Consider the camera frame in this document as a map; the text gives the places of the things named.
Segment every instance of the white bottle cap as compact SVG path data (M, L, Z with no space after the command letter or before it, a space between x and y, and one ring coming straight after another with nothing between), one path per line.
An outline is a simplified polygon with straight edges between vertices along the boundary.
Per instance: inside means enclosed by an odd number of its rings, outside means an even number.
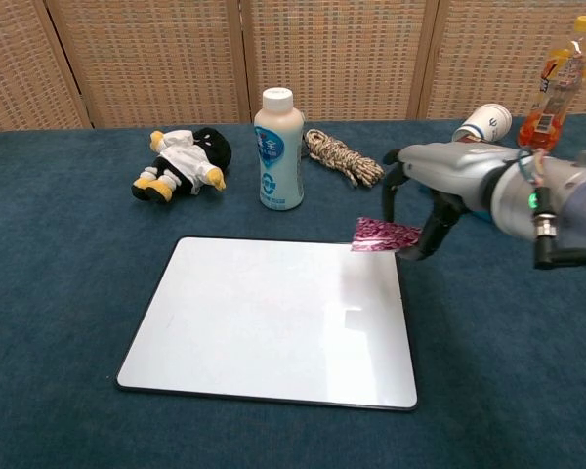
M263 92L263 108L286 112L293 108L293 92L288 88L268 88Z

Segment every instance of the white bottle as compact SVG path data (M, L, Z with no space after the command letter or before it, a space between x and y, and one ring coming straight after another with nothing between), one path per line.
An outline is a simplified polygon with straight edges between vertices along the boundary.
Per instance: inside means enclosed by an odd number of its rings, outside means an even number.
M293 107L293 92L270 88L254 117L261 164L261 202L273 210L297 207L304 198L302 132L304 115Z

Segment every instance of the plastic bottle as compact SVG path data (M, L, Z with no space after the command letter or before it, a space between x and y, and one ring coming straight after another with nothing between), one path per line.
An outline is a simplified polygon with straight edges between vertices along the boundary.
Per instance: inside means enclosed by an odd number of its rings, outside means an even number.
M519 131L522 147L552 149L562 133L565 114L586 78L586 16L577 17L574 32L554 46L540 75L540 91Z
M260 198L273 210L288 210L302 203L302 132L304 115L293 107L293 92L269 88L263 108L254 117L261 165Z

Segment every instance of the cable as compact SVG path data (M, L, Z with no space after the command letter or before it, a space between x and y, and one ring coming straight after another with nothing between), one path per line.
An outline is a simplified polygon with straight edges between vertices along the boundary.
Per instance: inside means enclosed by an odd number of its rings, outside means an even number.
M545 185L545 156L547 151L545 149L520 149L517 153L517 164L523 178L532 184L535 188L542 188ZM532 156L534 162L534 170L531 174L523 164L523 160Z
M306 133L306 143L311 151L311 158L330 169L337 169L345 174L356 187L358 180L371 188L384 177L384 170L371 158L362 156L348 148L340 140L311 129Z

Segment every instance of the bottle label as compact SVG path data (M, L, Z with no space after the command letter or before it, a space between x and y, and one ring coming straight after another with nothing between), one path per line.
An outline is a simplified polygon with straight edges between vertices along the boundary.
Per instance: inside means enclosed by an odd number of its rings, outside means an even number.
M555 114L541 114L538 123L536 124L536 132L541 134L548 134L551 124L554 121Z
M254 129L261 166L261 201L274 210L299 205L304 197L302 129L281 130L277 134L260 126Z
M575 91L586 78L586 57L581 53L572 53L567 49L551 53L540 73L538 99L532 109L544 106L544 100L558 91Z
M266 167L270 168L284 155L284 142L269 129L255 127L258 140L258 154Z

